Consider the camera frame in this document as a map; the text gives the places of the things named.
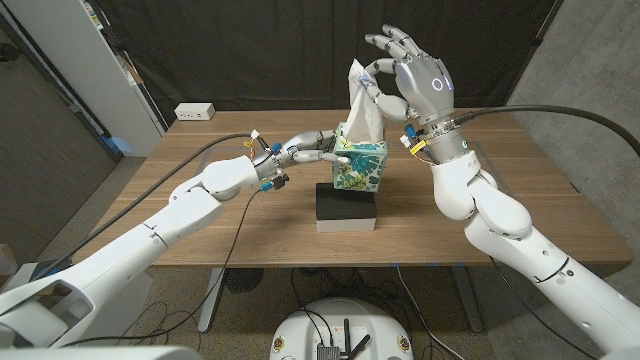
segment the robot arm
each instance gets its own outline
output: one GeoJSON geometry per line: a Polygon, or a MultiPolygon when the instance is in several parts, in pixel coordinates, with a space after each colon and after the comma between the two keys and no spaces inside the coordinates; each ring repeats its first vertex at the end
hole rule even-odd
{"type": "MultiPolygon", "coordinates": [[[[392,73],[398,88],[408,108],[415,109],[413,117],[425,125],[420,132],[408,125],[401,140],[412,154],[422,151],[435,163],[431,170],[440,211],[453,220],[467,220],[465,235],[475,247],[527,277],[605,352],[637,347],[640,308],[553,245],[532,225],[526,208],[500,192],[480,168],[448,116],[453,86],[442,61],[426,55],[396,28],[385,25],[383,32],[393,39],[368,35],[365,40],[395,58],[392,73]]],[[[388,70],[387,60],[379,61],[385,61],[384,68],[375,62],[369,68],[388,70]]]]}
{"type": "Polygon", "coordinates": [[[254,188],[272,175],[282,180],[282,169],[299,163],[345,161],[323,151],[332,139],[331,131],[307,132],[288,141],[287,149],[269,149],[266,161],[254,164],[242,156],[211,163],[178,186],[162,210],[89,258],[0,295],[0,347],[59,347],[80,339],[111,295],[170,246],[215,221],[223,203],[241,189],[254,188]]]}

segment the table top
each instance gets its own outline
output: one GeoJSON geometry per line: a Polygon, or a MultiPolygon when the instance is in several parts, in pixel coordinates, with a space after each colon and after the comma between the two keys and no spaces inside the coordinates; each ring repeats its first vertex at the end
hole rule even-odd
{"type": "MultiPolygon", "coordinates": [[[[209,141],[257,129],[269,143],[284,142],[307,130],[335,129],[348,110],[217,112],[210,121],[176,121],[101,219],[122,210],[165,173],[209,141]]],[[[462,128],[483,169],[500,189],[529,210],[535,226],[554,244],[585,264],[624,264],[632,252],[604,218],[576,191],[509,114],[480,117],[462,128]]],[[[318,233],[315,184],[331,182],[326,162],[285,169],[291,180],[280,190],[260,193],[252,202],[229,267],[487,265],[489,257],[464,236],[465,221],[440,213],[433,198],[429,166],[401,146],[403,124],[386,127],[389,156],[376,194],[374,231],[318,233]]],[[[74,257],[78,262],[167,205],[171,191],[206,164],[241,155],[244,139],[217,145],[179,171],[129,214],[74,257]]],[[[225,203],[209,227],[179,241],[156,266],[221,266],[242,211],[253,191],[225,203]]]]}

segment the table leg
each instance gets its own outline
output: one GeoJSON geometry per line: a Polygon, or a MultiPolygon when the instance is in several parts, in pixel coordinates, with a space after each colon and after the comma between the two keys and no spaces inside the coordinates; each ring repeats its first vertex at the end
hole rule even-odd
{"type": "Polygon", "coordinates": [[[215,284],[218,276],[220,276],[220,281],[216,284],[216,287],[211,291],[207,300],[205,300],[204,304],[202,304],[202,308],[200,310],[200,320],[198,321],[198,331],[201,333],[207,333],[211,329],[211,323],[213,318],[213,312],[215,310],[215,306],[218,302],[218,294],[220,294],[220,288],[222,285],[222,279],[224,277],[224,269],[215,268],[211,270],[211,277],[209,278],[209,285],[207,286],[207,292],[211,290],[213,284],[215,284]]]}
{"type": "Polygon", "coordinates": [[[475,333],[482,332],[482,320],[480,319],[480,311],[478,310],[478,303],[476,297],[473,294],[471,283],[469,282],[469,274],[467,274],[467,268],[465,266],[453,266],[451,267],[451,275],[453,276],[453,282],[458,289],[458,296],[462,302],[465,314],[467,315],[467,322],[469,323],[469,329],[475,333]]]}

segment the wall outlet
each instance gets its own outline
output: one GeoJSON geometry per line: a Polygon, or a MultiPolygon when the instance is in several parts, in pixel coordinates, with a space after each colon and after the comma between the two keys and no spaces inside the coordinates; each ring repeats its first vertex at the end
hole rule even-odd
{"type": "Polygon", "coordinates": [[[212,103],[180,103],[174,112],[179,120],[210,120],[216,109],[212,103]]]}

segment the green leaf pattern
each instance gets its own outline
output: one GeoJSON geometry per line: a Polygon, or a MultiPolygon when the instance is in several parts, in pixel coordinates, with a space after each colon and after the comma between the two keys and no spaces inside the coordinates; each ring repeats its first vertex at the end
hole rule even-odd
{"type": "Polygon", "coordinates": [[[334,163],[333,177],[336,188],[377,192],[384,163],[387,159],[387,143],[353,144],[339,136],[334,152],[351,159],[350,164],[334,163]]]}

